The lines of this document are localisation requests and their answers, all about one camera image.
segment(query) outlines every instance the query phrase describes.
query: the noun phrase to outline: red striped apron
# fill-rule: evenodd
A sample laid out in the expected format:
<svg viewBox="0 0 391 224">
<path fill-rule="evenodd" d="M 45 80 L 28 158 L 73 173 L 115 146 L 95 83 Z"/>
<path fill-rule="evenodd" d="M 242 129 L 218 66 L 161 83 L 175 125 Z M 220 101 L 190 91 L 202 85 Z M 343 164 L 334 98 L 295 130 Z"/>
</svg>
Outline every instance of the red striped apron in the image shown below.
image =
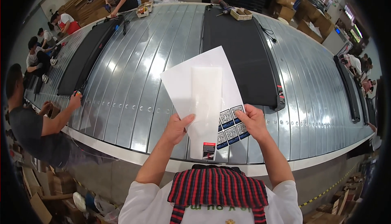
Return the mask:
<svg viewBox="0 0 391 224">
<path fill-rule="evenodd" d="M 265 224 L 264 207 L 268 202 L 264 182 L 238 172 L 229 167 L 205 166 L 176 173 L 167 199 L 174 204 L 170 224 L 180 224 L 186 206 L 196 204 L 252 208 L 255 223 Z"/>
</svg>

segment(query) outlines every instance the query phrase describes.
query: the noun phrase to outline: stack of boxes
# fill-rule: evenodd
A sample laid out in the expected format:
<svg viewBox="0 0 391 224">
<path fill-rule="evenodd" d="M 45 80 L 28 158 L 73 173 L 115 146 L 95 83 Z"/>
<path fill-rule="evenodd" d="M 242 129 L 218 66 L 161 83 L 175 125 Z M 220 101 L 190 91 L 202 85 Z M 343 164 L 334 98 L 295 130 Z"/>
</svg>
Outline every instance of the stack of boxes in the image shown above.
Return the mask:
<svg viewBox="0 0 391 224">
<path fill-rule="evenodd" d="M 296 0 L 272 0 L 269 10 L 273 18 L 281 17 L 288 23 L 291 22 L 295 15 L 293 5 Z"/>
<path fill-rule="evenodd" d="M 323 14 L 308 0 L 301 0 L 294 17 L 299 23 L 297 29 L 312 37 L 319 43 L 323 43 L 323 41 L 335 29 L 335 24 L 331 22 L 330 15 L 327 13 Z M 312 22 L 315 27 L 319 28 L 320 33 L 316 33 L 309 27 L 310 22 Z"/>
</svg>

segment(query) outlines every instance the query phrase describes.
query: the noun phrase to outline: window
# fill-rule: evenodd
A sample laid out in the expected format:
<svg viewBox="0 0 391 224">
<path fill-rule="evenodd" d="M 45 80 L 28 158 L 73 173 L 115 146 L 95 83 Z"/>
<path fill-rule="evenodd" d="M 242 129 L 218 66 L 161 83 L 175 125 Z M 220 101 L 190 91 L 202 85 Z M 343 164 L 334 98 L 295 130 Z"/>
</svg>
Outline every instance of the window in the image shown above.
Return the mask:
<svg viewBox="0 0 391 224">
<path fill-rule="evenodd" d="M 347 5 L 345 5 L 345 13 L 347 14 L 347 16 L 349 17 L 350 20 L 354 20 L 354 15 L 353 13 L 350 11 L 349 7 Z"/>
</svg>

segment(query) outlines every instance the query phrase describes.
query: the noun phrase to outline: plastic bag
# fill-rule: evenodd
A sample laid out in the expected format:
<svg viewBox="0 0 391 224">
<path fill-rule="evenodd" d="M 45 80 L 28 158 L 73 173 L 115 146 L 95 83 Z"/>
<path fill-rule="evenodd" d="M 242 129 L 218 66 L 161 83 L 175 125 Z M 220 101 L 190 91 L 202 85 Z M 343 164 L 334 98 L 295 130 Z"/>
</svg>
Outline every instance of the plastic bag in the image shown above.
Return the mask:
<svg viewBox="0 0 391 224">
<path fill-rule="evenodd" d="M 94 198 L 95 207 L 98 211 L 103 215 L 107 215 L 108 213 L 115 210 L 115 206 L 110 204 L 109 202 L 103 200 L 99 195 L 96 195 Z"/>
<path fill-rule="evenodd" d="M 103 217 L 103 220 L 110 224 L 118 224 L 118 217 L 120 215 L 122 206 L 116 208 L 115 210 L 109 212 L 107 215 Z"/>
</svg>

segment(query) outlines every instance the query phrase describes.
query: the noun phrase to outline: white paper sheet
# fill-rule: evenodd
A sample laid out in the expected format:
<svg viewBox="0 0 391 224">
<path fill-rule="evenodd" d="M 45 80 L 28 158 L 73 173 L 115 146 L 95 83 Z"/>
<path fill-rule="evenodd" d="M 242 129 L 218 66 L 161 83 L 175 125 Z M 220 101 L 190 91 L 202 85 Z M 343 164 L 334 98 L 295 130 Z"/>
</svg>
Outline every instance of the white paper sheet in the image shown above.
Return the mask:
<svg viewBox="0 0 391 224">
<path fill-rule="evenodd" d="M 222 46 L 199 54 L 160 74 L 179 117 L 183 118 L 191 113 L 192 67 L 220 67 L 222 69 L 221 113 L 219 121 L 216 121 L 219 128 L 217 149 L 224 148 L 249 136 L 246 128 L 234 113 L 238 109 L 244 111 L 244 106 Z"/>
</svg>

